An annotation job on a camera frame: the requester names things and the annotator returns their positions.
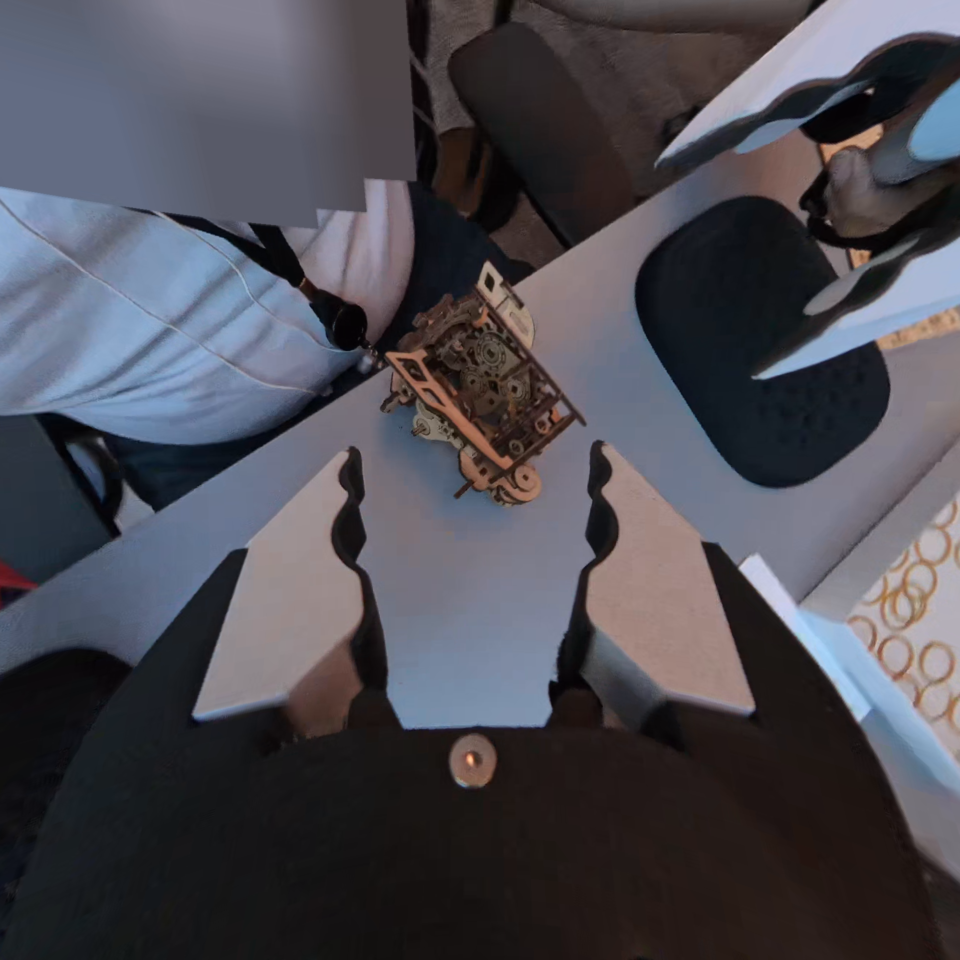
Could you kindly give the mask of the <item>brown shoe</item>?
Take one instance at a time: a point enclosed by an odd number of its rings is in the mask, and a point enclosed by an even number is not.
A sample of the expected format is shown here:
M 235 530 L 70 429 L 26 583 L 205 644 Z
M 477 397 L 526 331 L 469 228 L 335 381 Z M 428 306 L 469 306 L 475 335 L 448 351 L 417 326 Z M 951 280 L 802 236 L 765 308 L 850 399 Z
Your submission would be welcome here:
M 480 210 L 494 170 L 495 152 L 475 126 L 456 126 L 438 137 L 434 193 L 465 219 Z

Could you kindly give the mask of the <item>white desk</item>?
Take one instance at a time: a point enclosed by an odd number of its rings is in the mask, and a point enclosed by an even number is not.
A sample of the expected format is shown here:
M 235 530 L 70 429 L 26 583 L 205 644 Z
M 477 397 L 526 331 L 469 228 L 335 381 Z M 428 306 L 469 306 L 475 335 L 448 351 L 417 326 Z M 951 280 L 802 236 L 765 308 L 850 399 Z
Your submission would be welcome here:
M 367 382 L 2 613 L 2 671 L 90 648 L 135 663 L 217 565 L 242 548 L 330 458 L 363 457 L 367 542 L 390 660 L 390 697 L 410 726 L 526 726 L 546 718 L 546 682 L 590 556 L 590 446 L 611 443 L 735 562 L 758 554 L 803 600 L 958 438 L 958 335 L 897 350 L 877 431 L 821 477 L 754 486 L 710 445 L 643 335 L 642 259 L 678 226 L 741 195 L 795 213 L 820 173 L 801 132 L 726 152 L 519 285 L 534 353 L 584 414 L 540 459 L 533 504 L 454 497 L 446 445 L 379 412 Z

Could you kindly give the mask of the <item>dark office chair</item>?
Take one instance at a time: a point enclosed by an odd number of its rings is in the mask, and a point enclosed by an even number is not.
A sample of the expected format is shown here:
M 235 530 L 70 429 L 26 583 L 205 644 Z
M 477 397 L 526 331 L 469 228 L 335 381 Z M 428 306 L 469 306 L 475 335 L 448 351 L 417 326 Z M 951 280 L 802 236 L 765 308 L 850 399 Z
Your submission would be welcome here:
M 103 437 L 58 414 L 1 418 L 1 559 L 41 584 L 119 538 L 124 496 Z

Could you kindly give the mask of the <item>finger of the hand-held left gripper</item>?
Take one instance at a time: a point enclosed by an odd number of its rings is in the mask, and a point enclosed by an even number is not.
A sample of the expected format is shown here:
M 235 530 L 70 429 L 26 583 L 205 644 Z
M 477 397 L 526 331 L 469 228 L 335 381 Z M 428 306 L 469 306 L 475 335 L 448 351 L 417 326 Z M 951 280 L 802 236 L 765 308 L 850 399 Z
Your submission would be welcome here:
M 870 88 L 888 51 L 930 70 L 959 33 L 957 1 L 831 1 L 709 102 L 656 167 L 694 169 L 726 151 L 749 153 Z
M 806 301 L 797 325 L 753 362 L 752 378 L 796 372 L 958 306 L 957 191 L 938 191 L 887 228 L 855 237 L 814 216 L 813 191 L 802 200 L 816 239 L 869 258 Z

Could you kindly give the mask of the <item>wooden mechanical gear model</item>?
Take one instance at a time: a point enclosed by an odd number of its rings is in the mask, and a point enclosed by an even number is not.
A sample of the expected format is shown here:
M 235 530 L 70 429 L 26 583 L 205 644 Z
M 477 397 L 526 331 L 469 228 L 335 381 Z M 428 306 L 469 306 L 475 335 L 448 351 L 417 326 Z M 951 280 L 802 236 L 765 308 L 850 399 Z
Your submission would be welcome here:
M 586 420 L 533 353 L 536 328 L 517 291 L 486 261 L 468 294 L 417 314 L 382 365 L 380 411 L 412 411 L 411 434 L 449 444 L 463 485 L 505 508 L 543 490 L 535 459 Z

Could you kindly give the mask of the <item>white box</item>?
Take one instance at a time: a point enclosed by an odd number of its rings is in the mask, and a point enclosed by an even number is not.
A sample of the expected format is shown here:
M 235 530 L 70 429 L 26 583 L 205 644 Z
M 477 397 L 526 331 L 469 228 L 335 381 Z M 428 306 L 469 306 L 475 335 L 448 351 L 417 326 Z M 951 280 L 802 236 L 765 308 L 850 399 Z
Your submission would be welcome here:
M 958 467 L 955 442 L 801 603 L 789 598 L 760 556 L 753 555 L 740 565 L 861 722 L 918 846 L 955 879 L 959 874 L 958 761 L 847 621 L 906 545 L 958 497 Z

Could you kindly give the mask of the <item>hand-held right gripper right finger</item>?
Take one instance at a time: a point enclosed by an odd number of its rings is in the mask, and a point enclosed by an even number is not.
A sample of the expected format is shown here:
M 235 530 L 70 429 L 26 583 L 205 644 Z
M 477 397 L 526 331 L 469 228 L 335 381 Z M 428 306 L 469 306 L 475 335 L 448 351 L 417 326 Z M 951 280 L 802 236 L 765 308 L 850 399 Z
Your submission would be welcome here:
M 589 689 L 622 727 L 671 707 L 756 708 L 701 535 L 610 443 L 589 453 L 592 558 L 558 649 L 557 690 Z

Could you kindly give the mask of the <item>black chair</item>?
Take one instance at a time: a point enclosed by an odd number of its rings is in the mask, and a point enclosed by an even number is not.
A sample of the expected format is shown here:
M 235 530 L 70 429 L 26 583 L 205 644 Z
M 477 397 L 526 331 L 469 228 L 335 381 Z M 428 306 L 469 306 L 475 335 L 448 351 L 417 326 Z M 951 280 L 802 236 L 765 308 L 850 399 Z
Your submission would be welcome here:
M 467 172 L 479 194 L 471 221 L 500 230 L 524 196 L 569 250 L 637 205 L 606 126 L 533 29 L 504 22 L 454 51 L 447 72 L 474 124 Z

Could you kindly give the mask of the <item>black quilted mouse pad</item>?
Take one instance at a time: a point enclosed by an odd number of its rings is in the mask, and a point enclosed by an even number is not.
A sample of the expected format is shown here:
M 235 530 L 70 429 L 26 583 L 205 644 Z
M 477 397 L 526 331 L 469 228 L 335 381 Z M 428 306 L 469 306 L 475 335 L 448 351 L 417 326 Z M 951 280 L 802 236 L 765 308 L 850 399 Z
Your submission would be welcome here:
M 703 211 L 639 268 L 634 302 L 649 344 L 714 449 L 753 485 L 810 482 L 886 415 L 890 378 L 874 344 L 752 378 L 758 361 L 798 328 L 813 294 L 837 278 L 794 213 L 758 196 Z

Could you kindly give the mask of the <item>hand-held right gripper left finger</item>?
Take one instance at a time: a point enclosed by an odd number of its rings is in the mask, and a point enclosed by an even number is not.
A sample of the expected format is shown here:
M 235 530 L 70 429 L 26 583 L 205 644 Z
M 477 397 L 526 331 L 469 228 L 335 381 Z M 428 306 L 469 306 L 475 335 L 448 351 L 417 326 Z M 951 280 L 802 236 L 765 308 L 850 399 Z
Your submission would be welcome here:
M 342 732 L 388 659 L 361 514 L 363 462 L 336 454 L 246 546 L 201 683 L 198 723 L 280 709 L 308 738 Z

